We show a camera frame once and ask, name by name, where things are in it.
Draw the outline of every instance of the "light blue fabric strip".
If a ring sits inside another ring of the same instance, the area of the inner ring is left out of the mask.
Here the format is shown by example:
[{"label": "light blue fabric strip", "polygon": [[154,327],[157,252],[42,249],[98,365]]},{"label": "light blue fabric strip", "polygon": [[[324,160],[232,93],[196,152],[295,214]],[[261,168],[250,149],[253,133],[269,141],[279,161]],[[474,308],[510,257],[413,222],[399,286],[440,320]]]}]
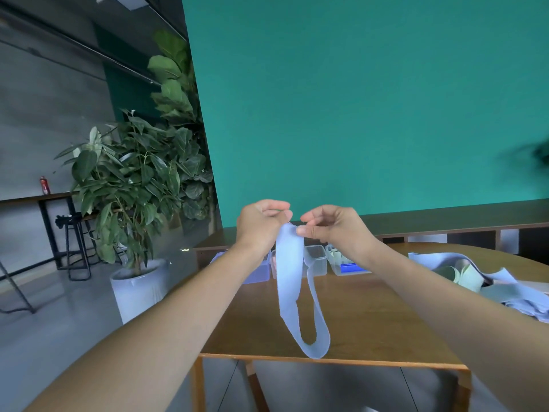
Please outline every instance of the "light blue fabric strip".
[{"label": "light blue fabric strip", "polygon": [[[299,312],[297,300],[301,291],[301,273],[303,262],[308,267],[307,282],[315,303],[316,340],[306,344],[301,338],[299,329]],[[280,228],[276,239],[277,289],[280,316],[305,355],[312,359],[324,357],[330,348],[330,332],[320,309],[319,298],[315,290],[312,265],[314,260],[304,251],[303,237],[295,233],[295,226],[286,223]]]},{"label": "light blue fabric strip", "polygon": [[[479,294],[502,303],[509,308],[516,309],[523,314],[536,317],[539,321],[549,322],[549,296],[536,289],[518,283],[507,269],[501,269],[496,273],[482,273],[473,261],[460,253],[408,253],[408,257],[416,263],[422,264],[430,270],[441,266],[453,266],[457,260],[469,260],[471,266],[492,284],[481,288]],[[493,284],[494,280],[507,282],[506,284]]]}]

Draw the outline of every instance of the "gray concrete wall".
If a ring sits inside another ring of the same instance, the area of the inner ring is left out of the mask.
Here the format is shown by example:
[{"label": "gray concrete wall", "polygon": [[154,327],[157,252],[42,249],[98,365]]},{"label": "gray concrete wall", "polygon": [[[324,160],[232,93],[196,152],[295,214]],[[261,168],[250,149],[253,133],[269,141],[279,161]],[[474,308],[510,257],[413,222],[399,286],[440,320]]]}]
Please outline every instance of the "gray concrete wall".
[{"label": "gray concrete wall", "polygon": [[[92,23],[50,0],[8,0],[97,44]],[[54,156],[114,119],[103,65],[77,48],[16,20],[0,27],[0,200],[68,191],[70,166]],[[48,204],[51,219],[65,202]],[[55,227],[60,247],[63,232]],[[36,204],[0,207],[0,260],[8,271],[52,256]]]}]

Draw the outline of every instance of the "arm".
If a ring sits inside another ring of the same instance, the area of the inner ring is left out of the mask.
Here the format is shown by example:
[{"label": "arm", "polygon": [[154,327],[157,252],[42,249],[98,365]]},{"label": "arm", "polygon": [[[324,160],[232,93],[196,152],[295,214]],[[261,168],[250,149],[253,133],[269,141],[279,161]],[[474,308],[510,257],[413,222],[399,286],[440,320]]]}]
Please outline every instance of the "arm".
[{"label": "arm", "polygon": [[352,208],[324,205],[298,234],[381,277],[510,410],[549,404],[549,326],[450,282],[378,241]]},{"label": "arm", "polygon": [[237,242],[225,255],[93,347],[26,411],[165,410],[238,288],[291,219],[289,206],[264,200],[244,207]]}]

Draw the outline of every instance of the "clear plastic container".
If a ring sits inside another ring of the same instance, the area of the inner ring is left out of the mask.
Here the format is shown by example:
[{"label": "clear plastic container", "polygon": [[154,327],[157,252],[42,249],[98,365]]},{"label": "clear plastic container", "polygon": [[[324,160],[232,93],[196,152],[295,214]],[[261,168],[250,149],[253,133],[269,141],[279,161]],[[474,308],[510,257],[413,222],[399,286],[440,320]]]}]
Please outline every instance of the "clear plastic container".
[{"label": "clear plastic container", "polygon": [[330,263],[330,266],[332,267],[332,270],[334,273],[338,276],[349,276],[349,275],[358,275],[361,273],[372,273],[369,270],[364,270],[359,265],[355,264],[352,260],[346,258],[345,256],[341,255],[341,260],[336,261],[330,253],[330,250],[335,249],[335,247],[331,244],[328,244],[326,246],[326,258],[328,262]]},{"label": "clear plastic container", "polygon": [[[218,257],[222,256],[225,253],[226,251],[217,253],[214,258],[211,259],[210,264],[212,264],[214,260],[216,260]],[[256,284],[258,282],[268,281],[271,278],[271,266],[269,264],[270,258],[271,252],[265,255],[265,257],[263,258],[263,262],[261,262],[257,269],[250,273],[250,276],[248,276],[242,284]]]},{"label": "clear plastic container", "polygon": [[[326,251],[324,246],[320,244],[306,245],[303,252],[303,257],[312,258],[312,274],[313,276],[323,276],[328,273],[328,265],[326,263]],[[269,257],[269,264],[271,265],[271,271],[273,277],[276,279],[276,250],[271,251]],[[307,265],[303,262],[303,272],[301,277],[307,277]]]}]

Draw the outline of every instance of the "teal wall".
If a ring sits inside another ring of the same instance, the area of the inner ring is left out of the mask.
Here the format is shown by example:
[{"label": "teal wall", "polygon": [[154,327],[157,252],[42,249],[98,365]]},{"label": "teal wall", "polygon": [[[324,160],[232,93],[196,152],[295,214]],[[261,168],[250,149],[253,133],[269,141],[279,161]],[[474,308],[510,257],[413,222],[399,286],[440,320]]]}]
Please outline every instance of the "teal wall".
[{"label": "teal wall", "polygon": [[[145,74],[149,73],[147,70],[149,57],[147,55],[98,25],[94,25],[94,30],[100,48],[117,59],[135,66]],[[155,109],[154,101],[150,98],[150,93],[159,91],[159,87],[132,76],[110,63],[105,62],[103,67],[114,114],[118,121],[124,120],[121,109],[137,110],[147,116],[160,117],[160,113]]]},{"label": "teal wall", "polygon": [[223,225],[549,197],[549,0],[183,0]]}]

